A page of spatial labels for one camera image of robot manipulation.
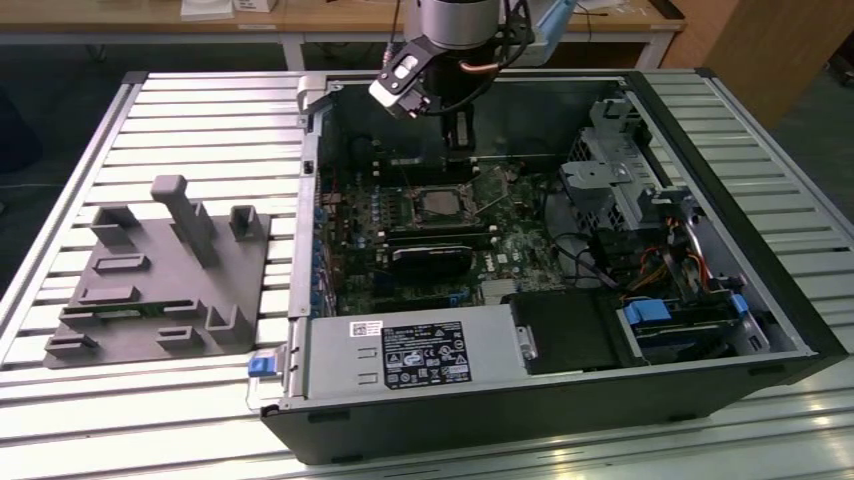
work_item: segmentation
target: motherboard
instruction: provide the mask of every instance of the motherboard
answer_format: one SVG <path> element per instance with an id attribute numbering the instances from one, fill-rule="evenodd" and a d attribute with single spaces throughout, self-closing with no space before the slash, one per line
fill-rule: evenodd
<path id="1" fill-rule="evenodd" d="M 371 175 L 323 196 L 339 315 L 498 304 L 566 285 L 540 218 L 554 175 L 490 159 L 443 177 L 375 149 Z"/>

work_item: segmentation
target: workbench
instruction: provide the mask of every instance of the workbench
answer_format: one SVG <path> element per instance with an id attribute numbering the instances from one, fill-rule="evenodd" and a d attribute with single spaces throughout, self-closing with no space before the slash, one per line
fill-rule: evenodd
<path id="1" fill-rule="evenodd" d="M 96 207 L 128 202 L 137 218 L 167 218 L 148 196 L 161 174 L 187 177 L 211 215 L 252 204 L 274 216 L 256 346 L 286 341 L 302 75 L 128 75 L 0 303 L 4 478 L 758 479 L 854 468 L 851 359 L 699 420 L 323 467 L 296 461 L 249 409 L 251 354 L 45 369 L 44 344 L 96 243 Z M 646 78 L 851 351 L 850 223 L 717 79 L 691 70 Z M 667 150 L 652 152 L 683 184 Z M 264 388 L 276 385 L 255 384 L 252 395 Z"/>
<path id="2" fill-rule="evenodd" d="M 572 17 L 562 42 L 640 43 L 636 68 L 656 68 L 684 21 L 666 19 L 647 0 L 596 13 L 607 16 L 590 17 L 591 33 L 586 16 Z M 390 0 L 282 0 L 271 13 L 207 22 L 181 22 L 180 0 L 13 1 L 0 3 L 0 45 L 275 43 L 288 69 L 306 70 L 303 44 L 386 43 L 392 17 Z M 402 11 L 398 31 L 404 18 Z"/>

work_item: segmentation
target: gray plastic holder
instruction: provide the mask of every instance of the gray plastic holder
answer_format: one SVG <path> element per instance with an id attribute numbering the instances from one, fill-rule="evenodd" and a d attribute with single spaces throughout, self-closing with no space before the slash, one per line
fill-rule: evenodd
<path id="1" fill-rule="evenodd" d="M 45 367 L 252 349 L 271 218 L 252 206 L 209 217 L 185 189 L 179 175 L 152 183 L 172 219 L 137 220 L 127 206 L 99 209 L 99 242 L 45 346 Z"/>

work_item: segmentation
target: white sticker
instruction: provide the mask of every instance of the white sticker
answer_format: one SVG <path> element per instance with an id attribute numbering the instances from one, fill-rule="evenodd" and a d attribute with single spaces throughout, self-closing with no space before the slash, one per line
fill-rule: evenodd
<path id="1" fill-rule="evenodd" d="M 275 25 L 263 25 L 263 24 L 241 24 L 237 25 L 239 30 L 275 30 Z"/>
<path id="2" fill-rule="evenodd" d="M 383 329 L 382 321 L 350 322 L 351 337 L 378 337 Z"/>

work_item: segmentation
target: wooden table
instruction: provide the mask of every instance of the wooden table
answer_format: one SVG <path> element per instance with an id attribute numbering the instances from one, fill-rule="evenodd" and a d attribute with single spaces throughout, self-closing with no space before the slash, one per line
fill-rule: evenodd
<path id="1" fill-rule="evenodd" d="M 644 44 L 638 68 L 658 67 L 682 20 L 668 20 L 647 0 L 596 10 L 570 21 L 563 42 Z M 179 0 L 3 0 L 0 44 L 278 43 L 291 70 L 304 70 L 302 45 L 386 42 L 392 0 L 280 0 L 271 13 L 181 22 Z M 403 29 L 402 12 L 396 30 Z"/>

